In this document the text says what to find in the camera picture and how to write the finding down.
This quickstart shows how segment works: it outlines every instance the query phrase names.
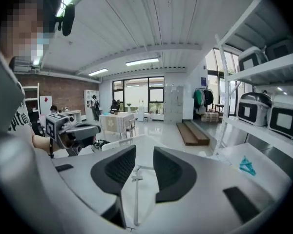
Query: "large window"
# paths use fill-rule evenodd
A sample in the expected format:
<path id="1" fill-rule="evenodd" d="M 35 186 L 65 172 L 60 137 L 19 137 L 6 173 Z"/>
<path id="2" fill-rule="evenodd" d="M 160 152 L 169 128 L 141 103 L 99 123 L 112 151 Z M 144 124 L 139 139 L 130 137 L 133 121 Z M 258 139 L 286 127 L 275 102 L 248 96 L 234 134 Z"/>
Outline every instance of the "large window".
<path id="1" fill-rule="evenodd" d="M 143 106 L 145 113 L 164 112 L 164 77 L 138 78 L 113 82 L 113 99 L 120 100 L 120 111 L 132 112 Z"/>
<path id="2" fill-rule="evenodd" d="M 225 58 L 229 74 L 237 72 L 238 56 L 225 51 Z M 225 80 L 224 80 L 224 66 L 221 61 L 220 51 L 218 49 L 212 49 L 205 57 L 207 69 L 209 89 L 212 90 L 214 95 L 213 104 L 225 103 Z M 232 90 L 236 86 L 236 81 L 230 82 L 230 89 Z M 230 96 L 230 112 L 229 115 L 236 115 L 236 106 L 238 98 L 241 97 L 244 91 L 244 85 L 241 84 L 231 96 Z"/>

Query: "wooden board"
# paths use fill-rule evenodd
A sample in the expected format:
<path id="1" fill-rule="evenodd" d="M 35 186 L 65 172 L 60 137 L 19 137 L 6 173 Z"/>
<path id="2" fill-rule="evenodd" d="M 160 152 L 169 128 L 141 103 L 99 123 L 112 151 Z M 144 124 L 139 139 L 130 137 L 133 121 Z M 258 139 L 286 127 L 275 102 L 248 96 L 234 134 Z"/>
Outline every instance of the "wooden board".
<path id="1" fill-rule="evenodd" d="M 186 121 L 184 123 L 192 134 L 195 136 L 199 146 L 208 146 L 209 145 L 209 138 L 203 134 L 192 122 Z"/>
<path id="2" fill-rule="evenodd" d="M 198 141 L 184 123 L 177 123 L 177 127 L 186 146 L 198 146 Z"/>

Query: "shelf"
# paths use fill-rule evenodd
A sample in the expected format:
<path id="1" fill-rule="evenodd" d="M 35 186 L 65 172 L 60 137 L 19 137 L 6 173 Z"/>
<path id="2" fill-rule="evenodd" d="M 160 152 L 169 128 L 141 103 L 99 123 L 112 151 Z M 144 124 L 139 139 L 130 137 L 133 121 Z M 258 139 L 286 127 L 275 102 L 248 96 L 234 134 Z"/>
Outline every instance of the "shelf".
<path id="1" fill-rule="evenodd" d="M 236 117 L 229 117 L 223 119 L 226 123 L 239 128 L 249 134 L 263 140 L 264 142 L 274 146 L 286 155 L 293 159 L 293 140 L 280 135 L 274 131 L 269 130 L 266 126 L 257 127 L 253 126 L 247 122 L 239 120 Z"/>
<path id="2" fill-rule="evenodd" d="M 25 101 L 35 101 L 38 100 L 38 98 L 26 98 Z"/>
<path id="3" fill-rule="evenodd" d="M 253 86 L 293 83 L 293 54 L 280 57 L 227 77 Z"/>
<path id="4" fill-rule="evenodd" d="M 23 87 L 24 90 L 37 90 L 38 86 Z"/>
<path id="5" fill-rule="evenodd" d="M 291 185 L 291 179 L 287 174 L 249 143 L 219 149 L 218 152 L 220 157 L 223 155 L 234 168 L 264 188 L 275 200 L 283 196 Z M 244 156 L 252 162 L 255 176 L 239 169 Z"/>

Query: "white t-shirt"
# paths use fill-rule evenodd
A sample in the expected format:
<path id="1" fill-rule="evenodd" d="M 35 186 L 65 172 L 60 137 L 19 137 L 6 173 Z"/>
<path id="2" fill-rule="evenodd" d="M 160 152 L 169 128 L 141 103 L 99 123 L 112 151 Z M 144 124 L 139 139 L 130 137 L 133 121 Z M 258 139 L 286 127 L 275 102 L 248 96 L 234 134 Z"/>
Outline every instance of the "white t-shirt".
<path id="1" fill-rule="evenodd" d="M 21 87 L 21 91 L 25 95 L 25 91 L 21 84 L 18 82 Z M 33 146 L 32 136 L 31 136 L 31 123 L 28 117 L 28 111 L 25 104 L 25 99 L 21 102 L 19 108 L 17 109 L 11 124 L 8 129 L 8 133 L 13 134 L 17 137 L 20 137 L 24 141 L 28 142 Z"/>

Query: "red brick wall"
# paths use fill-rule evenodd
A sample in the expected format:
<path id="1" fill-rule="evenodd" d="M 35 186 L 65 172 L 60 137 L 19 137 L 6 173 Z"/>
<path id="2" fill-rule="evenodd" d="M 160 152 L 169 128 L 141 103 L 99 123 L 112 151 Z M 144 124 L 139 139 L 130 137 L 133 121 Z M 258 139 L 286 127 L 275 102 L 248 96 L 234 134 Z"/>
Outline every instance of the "red brick wall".
<path id="1" fill-rule="evenodd" d="M 37 86 L 39 82 L 39 96 L 52 96 L 52 104 L 59 110 L 69 107 L 70 110 L 81 110 L 82 115 L 85 114 L 84 90 L 99 90 L 98 84 L 81 80 L 40 75 L 16 75 L 16 77 L 22 86 Z M 33 92 L 26 92 L 26 97 L 36 97 L 32 95 Z"/>

